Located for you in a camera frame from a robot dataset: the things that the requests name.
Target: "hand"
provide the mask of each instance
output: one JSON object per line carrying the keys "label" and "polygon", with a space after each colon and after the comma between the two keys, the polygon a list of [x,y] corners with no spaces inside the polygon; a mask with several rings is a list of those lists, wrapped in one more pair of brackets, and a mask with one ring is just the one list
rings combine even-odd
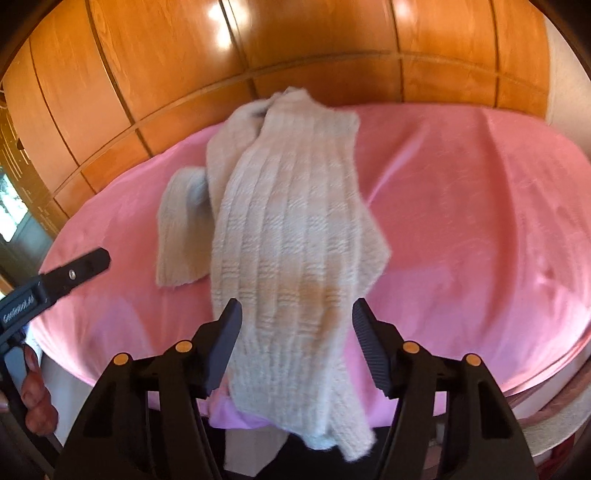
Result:
{"label": "hand", "polygon": [[[51,405],[51,394],[41,376],[37,354],[28,345],[25,345],[24,354],[30,370],[21,388],[22,402],[29,410],[25,424],[30,431],[39,436],[49,435],[57,428],[57,410]],[[0,391],[0,413],[8,411],[8,400]]]}

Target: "mattress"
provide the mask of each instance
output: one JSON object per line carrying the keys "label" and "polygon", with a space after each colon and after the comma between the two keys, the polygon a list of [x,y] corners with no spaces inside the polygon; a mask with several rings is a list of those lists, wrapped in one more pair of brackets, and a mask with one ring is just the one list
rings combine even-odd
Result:
{"label": "mattress", "polygon": [[[478,353],[511,394],[570,364],[591,338],[591,166],[581,150],[513,112],[354,110],[360,191],[392,249],[367,296],[376,316],[435,355]],[[87,383],[118,352],[159,355],[213,320],[209,280],[157,288],[155,258],[160,196],[179,168],[204,165],[216,129],[121,175],[51,247],[45,270],[99,246],[112,256],[107,273],[31,327],[43,350]],[[389,425],[396,402],[375,388],[352,328],[344,356],[370,425]],[[200,409],[220,428],[267,424],[238,412],[226,384]],[[435,413],[444,410],[438,395]]]}

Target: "pink bed sheet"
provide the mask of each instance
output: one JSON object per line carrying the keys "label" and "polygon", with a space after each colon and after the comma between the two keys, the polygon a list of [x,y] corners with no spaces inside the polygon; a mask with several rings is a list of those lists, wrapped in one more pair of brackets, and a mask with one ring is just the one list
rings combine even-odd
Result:
{"label": "pink bed sheet", "polygon": [[[540,120],[474,106],[369,105],[356,165],[392,248],[368,295],[376,316],[436,355],[481,355],[507,393],[544,381],[591,336],[591,166]],[[43,350],[93,384],[118,352],[158,355],[212,320],[209,280],[157,288],[156,213],[169,178],[203,165],[217,126],[121,175],[67,223],[49,270],[95,247],[111,269],[33,322]],[[346,364],[372,426],[377,390],[351,329]],[[227,386],[200,403],[211,424],[259,427]],[[445,409],[438,397],[436,412]]]}

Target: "beige cloth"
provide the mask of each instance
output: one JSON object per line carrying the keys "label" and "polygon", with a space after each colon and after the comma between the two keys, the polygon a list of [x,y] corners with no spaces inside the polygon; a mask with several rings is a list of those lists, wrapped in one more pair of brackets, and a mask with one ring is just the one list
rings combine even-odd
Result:
{"label": "beige cloth", "polygon": [[347,460],[374,443],[342,358],[351,308],[389,259],[358,190],[358,126],[290,89],[236,110],[207,146],[213,314],[232,297],[243,309],[232,400]]}
{"label": "beige cloth", "polygon": [[205,168],[182,168],[160,202],[156,285],[177,287],[207,275],[213,228]]}

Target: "clamp jaw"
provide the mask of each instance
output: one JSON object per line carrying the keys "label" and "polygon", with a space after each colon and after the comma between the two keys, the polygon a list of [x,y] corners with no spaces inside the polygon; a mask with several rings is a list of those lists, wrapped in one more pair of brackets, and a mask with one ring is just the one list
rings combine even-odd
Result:
{"label": "clamp jaw", "polygon": [[232,299],[217,322],[201,325],[162,355],[116,355],[96,383],[60,455],[54,480],[157,478],[148,419],[149,391],[159,392],[167,477],[222,480],[196,398],[219,387],[242,326]]}
{"label": "clamp jaw", "polygon": [[482,359],[461,361],[405,342],[394,325],[378,321],[367,302],[353,305],[353,327],[376,387],[398,398],[376,479],[419,480],[435,393],[447,392],[440,480],[537,480],[523,432]]}
{"label": "clamp jaw", "polygon": [[49,475],[54,471],[61,444],[55,435],[39,437],[25,425],[27,408],[20,390],[28,369],[22,329],[74,288],[107,270],[110,262],[107,250],[98,248],[62,267],[33,277],[0,300],[0,390],[8,399],[12,416],[9,429],[25,453]]}

